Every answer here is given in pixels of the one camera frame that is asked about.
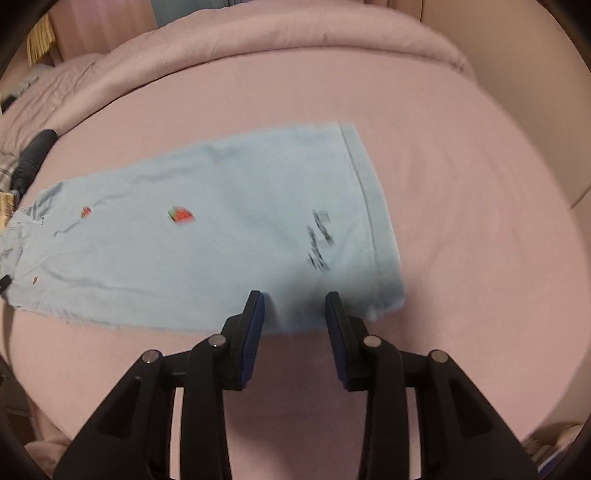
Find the dark grey folded garment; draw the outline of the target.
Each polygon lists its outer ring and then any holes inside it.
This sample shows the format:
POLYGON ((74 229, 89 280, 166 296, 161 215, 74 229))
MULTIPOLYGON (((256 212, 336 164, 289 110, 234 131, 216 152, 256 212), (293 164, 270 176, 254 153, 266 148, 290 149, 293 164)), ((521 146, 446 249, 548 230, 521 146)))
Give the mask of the dark grey folded garment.
POLYGON ((21 152, 13 172, 10 192, 22 198, 39 173, 45 158, 58 139, 52 129, 39 132, 21 152))

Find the pink folded duvet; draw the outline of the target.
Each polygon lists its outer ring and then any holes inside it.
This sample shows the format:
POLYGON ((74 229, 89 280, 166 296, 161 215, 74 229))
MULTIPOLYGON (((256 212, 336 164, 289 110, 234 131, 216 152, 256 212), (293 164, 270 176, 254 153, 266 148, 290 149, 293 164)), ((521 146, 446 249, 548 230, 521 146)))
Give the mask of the pink folded duvet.
POLYGON ((455 45, 396 10, 352 1, 253 1, 195 12, 109 53, 52 69, 2 116, 1 157, 16 158, 40 131, 63 135, 119 97, 177 71, 236 55, 317 47, 409 54, 475 76, 455 45))

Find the yellow cartoon print garment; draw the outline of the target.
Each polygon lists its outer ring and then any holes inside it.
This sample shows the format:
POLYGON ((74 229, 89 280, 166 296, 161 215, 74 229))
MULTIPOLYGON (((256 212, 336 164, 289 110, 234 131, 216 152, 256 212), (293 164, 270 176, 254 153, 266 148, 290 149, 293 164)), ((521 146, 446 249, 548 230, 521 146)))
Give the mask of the yellow cartoon print garment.
POLYGON ((20 201, 19 193, 8 191, 0 193, 0 231, 3 231, 14 212, 18 208, 20 201))

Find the yellow tassel fabric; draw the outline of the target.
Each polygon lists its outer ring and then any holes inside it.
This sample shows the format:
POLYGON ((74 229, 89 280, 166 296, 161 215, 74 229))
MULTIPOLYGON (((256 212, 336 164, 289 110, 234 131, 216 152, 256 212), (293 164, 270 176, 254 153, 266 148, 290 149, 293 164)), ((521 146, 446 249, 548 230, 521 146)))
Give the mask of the yellow tassel fabric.
POLYGON ((56 45, 56 35, 50 20, 45 14, 26 37, 26 53, 30 66, 37 64, 56 45))

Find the light blue denim pants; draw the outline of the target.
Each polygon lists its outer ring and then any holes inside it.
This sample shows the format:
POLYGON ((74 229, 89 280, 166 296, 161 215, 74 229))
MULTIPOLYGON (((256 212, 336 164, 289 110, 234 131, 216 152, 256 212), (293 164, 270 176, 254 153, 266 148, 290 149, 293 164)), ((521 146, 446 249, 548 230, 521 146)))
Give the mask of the light blue denim pants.
POLYGON ((387 202, 356 128, 294 125, 68 179, 1 235, 5 301, 111 327, 211 332, 253 290, 266 330, 377 320, 405 300, 387 202))

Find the plaid pillow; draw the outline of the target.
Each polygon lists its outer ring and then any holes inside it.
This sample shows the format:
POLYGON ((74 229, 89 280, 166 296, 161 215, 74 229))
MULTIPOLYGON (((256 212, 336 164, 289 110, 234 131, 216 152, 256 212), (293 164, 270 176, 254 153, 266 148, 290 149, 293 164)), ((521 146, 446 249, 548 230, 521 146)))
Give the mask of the plaid pillow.
POLYGON ((14 171, 19 164, 20 158, 15 154, 0 153, 0 191, 10 190, 14 171))

